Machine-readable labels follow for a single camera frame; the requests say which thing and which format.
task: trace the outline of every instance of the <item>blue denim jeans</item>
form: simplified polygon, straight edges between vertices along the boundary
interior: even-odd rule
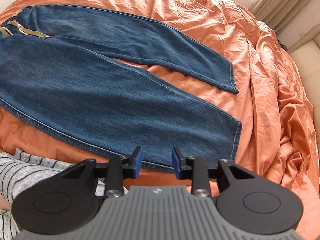
[[[174,146],[209,162],[234,158],[239,120],[114,60],[162,65],[237,93],[232,64],[178,30],[74,5],[26,7],[1,26],[12,35],[0,34],[0,105],[23,121],[109,158],[142,146],[143,166],[159,171],[172,171]]]

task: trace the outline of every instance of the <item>drawstring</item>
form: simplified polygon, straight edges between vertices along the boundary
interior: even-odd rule
[[[19,32],[21,32],[23,35],[33,35],[33,36],[37,36],[37,37],[40,37],[40,38],[52,38],[51,35],[46,35],[44,33],[41,33],[41,32],[37,32],[37,31],[32,31],[32,30],[29,30],[25,27],[23,27],[21,24],[19,24],[17,21],[9,21],[8,24],[10,25],[13,25],[13,26],[16,26],[19,30]]]
[[[4,36],[12,35],[12,32],[11,32],[10,30],[8,30],[6,27],[1,27],[1,26],[0,26],[0,32],[1,32]]]

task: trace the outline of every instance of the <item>orange duvet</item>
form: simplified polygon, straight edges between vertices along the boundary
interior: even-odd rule
[[[29,5],[76,4],[137,14],[163,21],[225,56],[234,65],[234,95],[164,67],[137,66],[224,109],[243,124],[236,162],[291,189],[303,202],[297,232],[320,235],[319,164],[313,108],[294,62],[272,30],[230,0],[17,0],[0,14],[0,23]],[[19,147],[67,162],[105,158],[58,141],[0,109],[0,148]],[[130,185],[186,184],[172,174],[142,170]],[[212,182],[212,191],[216,186]]]

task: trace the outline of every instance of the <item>gray ribbed surface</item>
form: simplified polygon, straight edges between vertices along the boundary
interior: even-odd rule
[[[302,240],[294,230],[255,235],[228,224],[211,199],[189,194],[185,186],[131,187],[107,199],[96,217],[78,230],[56,236],[22,231],[16,240]]]

